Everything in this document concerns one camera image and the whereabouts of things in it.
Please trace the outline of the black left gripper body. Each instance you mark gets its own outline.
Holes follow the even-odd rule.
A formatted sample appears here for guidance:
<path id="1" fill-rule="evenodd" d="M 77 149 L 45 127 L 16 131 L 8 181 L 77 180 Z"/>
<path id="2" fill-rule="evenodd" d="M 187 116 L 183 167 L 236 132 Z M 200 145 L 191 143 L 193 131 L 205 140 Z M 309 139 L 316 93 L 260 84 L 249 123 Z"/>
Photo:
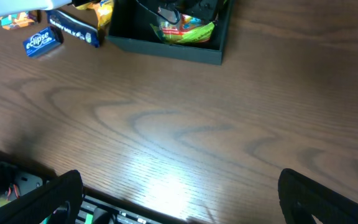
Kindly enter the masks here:
<path id="1" fill-rule="evenodd" d="M 141 6 L 167 22 L 180 22 L 182 15 L 213 21 L 224 0 L 141 0 Z"/>

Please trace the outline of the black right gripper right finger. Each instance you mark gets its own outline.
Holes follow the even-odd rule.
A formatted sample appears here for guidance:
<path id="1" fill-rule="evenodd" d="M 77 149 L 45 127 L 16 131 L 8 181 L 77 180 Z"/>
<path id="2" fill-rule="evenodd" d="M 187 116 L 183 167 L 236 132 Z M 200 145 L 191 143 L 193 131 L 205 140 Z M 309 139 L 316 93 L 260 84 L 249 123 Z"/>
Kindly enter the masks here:
<path id="1" fill-rule="evenodd" d="M 358 224 L 358 203 L 293 169 L 281 171 L 278 196 L 287 223 Z"/>

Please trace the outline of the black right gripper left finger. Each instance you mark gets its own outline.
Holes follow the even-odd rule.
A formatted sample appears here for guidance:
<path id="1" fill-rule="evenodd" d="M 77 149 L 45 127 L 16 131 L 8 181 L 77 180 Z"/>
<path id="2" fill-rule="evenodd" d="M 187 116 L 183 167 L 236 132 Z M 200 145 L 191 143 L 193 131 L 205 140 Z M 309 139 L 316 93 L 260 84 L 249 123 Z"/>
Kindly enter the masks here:
<path id="1" fill-rule="evenodd" d="M 0 207 L 0 224 L 42 223 L 61 206 L 66 210 L 55 223 L 74 223 L 83 201 L 83 183 L 77 170 L 70 170 L 49 183 Z"/>

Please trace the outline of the green Haribo gummy bag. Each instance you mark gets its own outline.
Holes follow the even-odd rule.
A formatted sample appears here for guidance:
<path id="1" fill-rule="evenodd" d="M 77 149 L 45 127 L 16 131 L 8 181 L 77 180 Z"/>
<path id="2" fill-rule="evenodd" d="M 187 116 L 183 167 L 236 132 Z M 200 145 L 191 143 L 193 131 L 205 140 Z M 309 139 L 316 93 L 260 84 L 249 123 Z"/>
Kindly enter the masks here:
<path id="1" fill-rule="evenodd" d="M 180 22 L 167 22 L 157 17 L 157 25 L 150 26 L 163 43 L 185 45 L 209 41 L 215 23 L 182 15 Z"/>

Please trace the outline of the black gift box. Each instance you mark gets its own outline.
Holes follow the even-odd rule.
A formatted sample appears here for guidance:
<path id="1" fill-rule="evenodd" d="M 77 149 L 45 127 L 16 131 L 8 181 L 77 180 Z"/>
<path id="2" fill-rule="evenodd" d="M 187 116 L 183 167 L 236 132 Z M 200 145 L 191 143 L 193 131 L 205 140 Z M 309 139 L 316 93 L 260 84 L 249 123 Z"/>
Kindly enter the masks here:
<path id="1" fill-rule="evenodd" d="M 164 44 L 152 30 L 156 17 L 135 1 L 116 1 L 107 39 L 127 52 L 220 65 L 234 1 L 228 1 L 218 14 L 209 41 L 199 44 Z"/>

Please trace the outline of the small yellow snack packet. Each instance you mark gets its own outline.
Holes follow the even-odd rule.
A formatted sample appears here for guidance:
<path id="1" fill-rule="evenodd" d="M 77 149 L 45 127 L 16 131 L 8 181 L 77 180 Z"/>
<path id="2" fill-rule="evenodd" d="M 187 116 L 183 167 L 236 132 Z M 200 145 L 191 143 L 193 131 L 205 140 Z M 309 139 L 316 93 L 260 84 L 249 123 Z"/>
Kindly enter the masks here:
<path id="1" fill-rule="evenodd" d="M 98 20 L 97 28 L 98 30 L 102 30 L 111 21 L 114 10 L 114 0 L 91 1 L 80 6 L 75 6 L 75 8 L 78 10 L 94 10 Z"/>

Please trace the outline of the green Pretz snack box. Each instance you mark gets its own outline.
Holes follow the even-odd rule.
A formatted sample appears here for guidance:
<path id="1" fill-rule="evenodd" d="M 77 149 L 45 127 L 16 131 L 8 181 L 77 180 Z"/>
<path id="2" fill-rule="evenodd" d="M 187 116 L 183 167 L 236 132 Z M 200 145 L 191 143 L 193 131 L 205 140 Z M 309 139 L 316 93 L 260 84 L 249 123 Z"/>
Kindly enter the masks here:
<path id="1" fill-rule="evenodd" d="M 38 10 L 18 12 L 0 17 L 0 25 L 3 29 L 14 30 L 35 25 L 40 22 Z"/>

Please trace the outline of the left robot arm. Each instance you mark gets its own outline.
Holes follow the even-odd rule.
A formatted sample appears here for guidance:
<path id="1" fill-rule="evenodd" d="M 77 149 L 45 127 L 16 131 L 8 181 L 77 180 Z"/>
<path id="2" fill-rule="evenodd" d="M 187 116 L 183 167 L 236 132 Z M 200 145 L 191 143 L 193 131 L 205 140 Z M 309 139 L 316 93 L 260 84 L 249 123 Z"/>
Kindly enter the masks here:
<path id="1" fill-rule="evenodd" d="M 0 0 L 0 17 L 23 11 L 49 11 L 66 5 L 82 6 L 92 0 Z M 226 3 L 224 0 L 136 0 L 136 3 L 163 19 L 158 10 L 186 14 L 204 21 L 212 21 Z"/>

